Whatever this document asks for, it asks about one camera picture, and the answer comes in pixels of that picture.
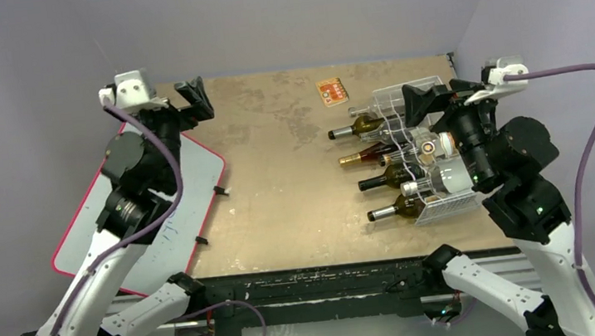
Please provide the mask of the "clear round labelled bottle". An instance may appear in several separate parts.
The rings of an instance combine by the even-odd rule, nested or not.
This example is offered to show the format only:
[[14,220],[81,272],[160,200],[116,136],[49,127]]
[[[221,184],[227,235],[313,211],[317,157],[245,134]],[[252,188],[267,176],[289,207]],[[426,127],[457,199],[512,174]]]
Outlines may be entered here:
[[393,147],[395,149],[391,153],[385,153],[379,158],[378,164],[381,167],[396,163],[419,163],[423,167],[429,167],[459,154],[449,132],[422,132],[411,138],[411,141],[402,141],[393,144]]

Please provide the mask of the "large clear glass bottle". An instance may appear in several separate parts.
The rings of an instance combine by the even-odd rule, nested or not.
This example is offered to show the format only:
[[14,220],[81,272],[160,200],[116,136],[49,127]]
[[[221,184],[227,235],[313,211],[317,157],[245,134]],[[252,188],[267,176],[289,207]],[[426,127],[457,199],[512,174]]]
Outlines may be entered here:
[[403,183],[400,191],[405,197],[428,194],[443,198],[470,191],[472,187],[473,182],[463,160],[456,157],[433,164],[423,178]]

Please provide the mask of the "clear square glass bottle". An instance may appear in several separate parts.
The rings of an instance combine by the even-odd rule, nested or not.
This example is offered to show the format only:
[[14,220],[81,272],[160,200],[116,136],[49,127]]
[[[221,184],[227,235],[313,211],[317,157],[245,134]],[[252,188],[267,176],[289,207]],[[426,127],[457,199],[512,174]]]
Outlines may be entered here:
[[362,114],[368,114],[373,117],[382,118],[383,116],[402,115],[404,111],[402,86],[397,84],[375,90],[366,105],[349,107],[348,116],[356,118]]

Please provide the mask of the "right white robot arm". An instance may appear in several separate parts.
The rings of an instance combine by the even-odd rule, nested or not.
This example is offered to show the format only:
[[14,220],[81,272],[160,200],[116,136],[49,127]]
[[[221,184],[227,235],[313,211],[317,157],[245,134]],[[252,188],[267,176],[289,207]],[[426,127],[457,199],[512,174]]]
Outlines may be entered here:
[[542,172],[557,157],[545,125],[517,116],[497,125],[501,97],[534,78],[523,66],[491,70],[484,83],[452,80],[428,90],[405,85],[405,122],[431,112],[449,132],[491,220],[524,253],[541,282],[532,291],[485,270],[448,245],[424,260],[423,280],[437,293],[459,290],[512,320],[525,336],[595,336],[595,277],[583,256],[582,208],[568,206]]

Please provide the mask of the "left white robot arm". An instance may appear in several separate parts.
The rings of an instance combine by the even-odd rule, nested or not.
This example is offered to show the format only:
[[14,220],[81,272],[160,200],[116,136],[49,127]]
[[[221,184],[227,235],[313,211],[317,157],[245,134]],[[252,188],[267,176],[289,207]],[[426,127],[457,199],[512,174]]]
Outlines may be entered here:
[[178,82],[174,89],[186,100],[183,108],[153,92],[134,90],[128,81],[100,92],[104,111],[131,130],[106,145],[100,173],[110,181],[110,192],[80,269],[50,318],[20,336],[147,336],[160,324],[182,316],[199,319],[207,310],[203,285],[178,272],[145,299],[118,314],[107,313],[183,198],[181,133],[214,116],[202,78]]

